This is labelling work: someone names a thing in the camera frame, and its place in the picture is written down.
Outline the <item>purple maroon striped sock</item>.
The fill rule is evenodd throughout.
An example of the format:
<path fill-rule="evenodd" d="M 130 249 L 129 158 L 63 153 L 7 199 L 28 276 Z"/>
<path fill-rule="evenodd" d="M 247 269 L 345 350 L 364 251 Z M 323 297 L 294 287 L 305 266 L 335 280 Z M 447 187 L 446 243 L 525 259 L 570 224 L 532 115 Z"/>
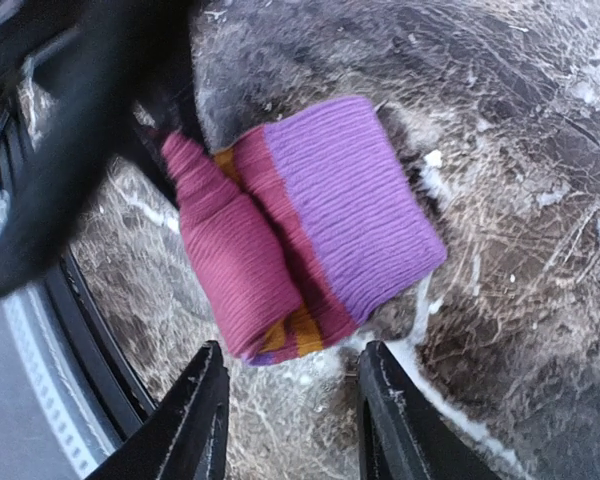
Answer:
<path fill-rule="evenodd" d="M 446 259 L 365 97 L 260 125 L 214 155 L 173 132 L 162 154 L 187 256 L 247 364 L 333 346 Z"/>

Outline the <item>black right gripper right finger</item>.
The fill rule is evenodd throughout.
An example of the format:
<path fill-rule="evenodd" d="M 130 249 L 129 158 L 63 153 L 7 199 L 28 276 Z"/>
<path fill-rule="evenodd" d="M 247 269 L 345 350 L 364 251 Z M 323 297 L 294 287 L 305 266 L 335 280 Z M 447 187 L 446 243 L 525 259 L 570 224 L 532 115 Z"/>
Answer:
<path fill-rule="evenodd" d="M 495 479 L 442 421 L 380 341 L 358 360 L 357 429 L 362 479 Z"/>

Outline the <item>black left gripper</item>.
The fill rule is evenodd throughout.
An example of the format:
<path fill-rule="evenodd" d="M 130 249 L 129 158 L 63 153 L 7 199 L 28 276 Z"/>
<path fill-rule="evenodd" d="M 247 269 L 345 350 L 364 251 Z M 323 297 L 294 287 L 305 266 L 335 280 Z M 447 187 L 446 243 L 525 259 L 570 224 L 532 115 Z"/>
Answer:
<path fill-rule="evenodd" d="M 59 76 L 51 130 L 35 151 L 0 233 L 0 298 L 39 278 L 72 238 L 100 185 L 119 130 L 145 82 L 188 26 L 190 1 L 91 1 L 79 22 L 77 48 Z M 205 148 L 191 95 L 160 84 L 144 108 L 162 146 L 179 133 Z"/>

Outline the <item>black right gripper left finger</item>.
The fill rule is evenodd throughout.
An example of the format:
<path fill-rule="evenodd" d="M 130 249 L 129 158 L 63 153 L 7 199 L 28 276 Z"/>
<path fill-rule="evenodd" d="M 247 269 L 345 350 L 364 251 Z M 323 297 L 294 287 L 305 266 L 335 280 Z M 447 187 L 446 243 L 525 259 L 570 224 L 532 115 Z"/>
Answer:
<path fill-rule="evenodd" d="M 149 419 L 89 478 L 223 479 L 229 375 L 219 343 L 198 350 Z"/>

